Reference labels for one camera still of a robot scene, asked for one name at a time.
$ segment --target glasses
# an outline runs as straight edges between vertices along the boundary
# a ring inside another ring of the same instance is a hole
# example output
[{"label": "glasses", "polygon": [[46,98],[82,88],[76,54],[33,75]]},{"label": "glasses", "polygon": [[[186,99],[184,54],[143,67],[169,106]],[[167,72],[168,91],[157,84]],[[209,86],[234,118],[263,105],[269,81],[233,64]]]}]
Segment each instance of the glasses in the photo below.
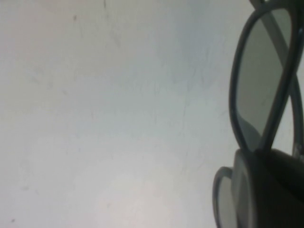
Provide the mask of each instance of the glasses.
[{"label": "glasses", "polygon": [[[240,150],[233,168],[221,168],[215,176],[214,216],[218,228],[301,227],[304,164],[271,147],[288,96],[299,96],[304,4],[271,0],[254,6],[230,81],[230,120]],[[303,145],[301,99],[293,109],[300,113],[297,133]]]}]

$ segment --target white wall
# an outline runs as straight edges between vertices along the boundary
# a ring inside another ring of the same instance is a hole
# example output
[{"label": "white wall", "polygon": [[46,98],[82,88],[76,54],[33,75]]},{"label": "white wall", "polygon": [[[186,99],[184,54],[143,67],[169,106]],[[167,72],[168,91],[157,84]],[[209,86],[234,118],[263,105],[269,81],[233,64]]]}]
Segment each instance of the white wall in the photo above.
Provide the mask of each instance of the white wall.
[{"label": "white wall", "polygon": [[213,176],[238,147],[230,70],[251,11],[1,0],[0,227],[215,227]]}]

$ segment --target black glasses frame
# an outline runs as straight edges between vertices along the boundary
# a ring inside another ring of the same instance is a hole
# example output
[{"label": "black glasses frame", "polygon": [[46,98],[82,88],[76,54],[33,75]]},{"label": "black glasses frame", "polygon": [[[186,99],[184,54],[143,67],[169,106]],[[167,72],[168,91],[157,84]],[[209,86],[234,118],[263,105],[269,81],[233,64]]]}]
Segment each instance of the black glasses frame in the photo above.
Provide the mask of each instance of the black glasses frame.
[{"label": "black glasses frame", "polygon": [[232,179],[232,169],[228,168],[228,167],[221,167],[215,174],[214,181],[213,181],[213,192],[212,192],[213,215],[214,215],[217,227],[219,227],[219,228],[221,226],[220,226],[219,213],[218,213],[219,212],[218,199],[219,199],[220,182],[222,181],[223,177]]},{"label": "black glasses frame", "polygon": [[274,99],[274,104],[271,108],[271,112],[263,132],[260,145],[258,149],[263,151],[270,151],[274,137],[276,135],[277,128],[279,126],[280,120],[288,95],[291,90],[291,83],[294,82],[296,72],[300,63],[300,59],[303,51],[303,13],[300,10],[303,8],[303,3],[299,0],[272,0],[261,5],[248,19],[242,31],[231,73],[230,81],[230,92],[229,92],[229,113],[230,120],[232,123],[232,128],[237,139],[238,144],[241,148],[247,149],[245,138],[240,129],[238,119],[237,119],[237,109],[236,109],[236,86],[238,81],[239,67],[244,51],[244,47],[248,36],[250,35],[252,27],[255,22],[260,19],[266,13],[273,10],[285,9],[290,14],[290,20],[292,23],[291,40],[289,45],[289,51],[287,53],[286,64],[283,70],[283,74],[279,83],[278,91]]},{"label": "black glasses frame", "polygon": [[[249,0],[255,9],[258,9],[265,3],[265,0]],[[288,52],[288,47],[284,41],[282,33],[278,29],[278,24],[273,21],[273,26],[275,31],[273,32],[271,28],[265,25],[265,28],[270,35],[270,38],[277,50],[280,60],[282,61]],[[303,118],[303,106],[301,98],[301,90],[299,86],[299,81],[297,75],[294,77],[294,81],[290,88],[290,99],[291,106],[293,110],[293,125],[294,125],[294,141],[293,141],[293,151],[292,155],[296,158],[304,156],[304,118]]]}]

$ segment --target gray tinted lens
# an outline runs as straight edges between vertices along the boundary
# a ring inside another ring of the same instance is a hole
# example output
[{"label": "gray tinted lens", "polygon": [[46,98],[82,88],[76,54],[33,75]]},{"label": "gray tinted lens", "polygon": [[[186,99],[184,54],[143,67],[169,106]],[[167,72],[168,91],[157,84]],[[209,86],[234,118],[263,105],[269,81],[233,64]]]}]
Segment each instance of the gray tinted lens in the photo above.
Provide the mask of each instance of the gray tinted lens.
[{"label": "gray tinted lens", "polygon": [[281,63],[265,25],[268,30],[272,27],[272,33],[281,31],[287,44],[291,37],[289,14],[285,9],[277,9],[255,23],[245,44],[236,102],[238,122],[252,151],[260,143],[285,65],[285,62]]},{"label": "gray tinted lens", "polygon": [[231,179],[223,177],[218,193],[218,216],[221,228],[237,228],[236,211],[231,194]]}]

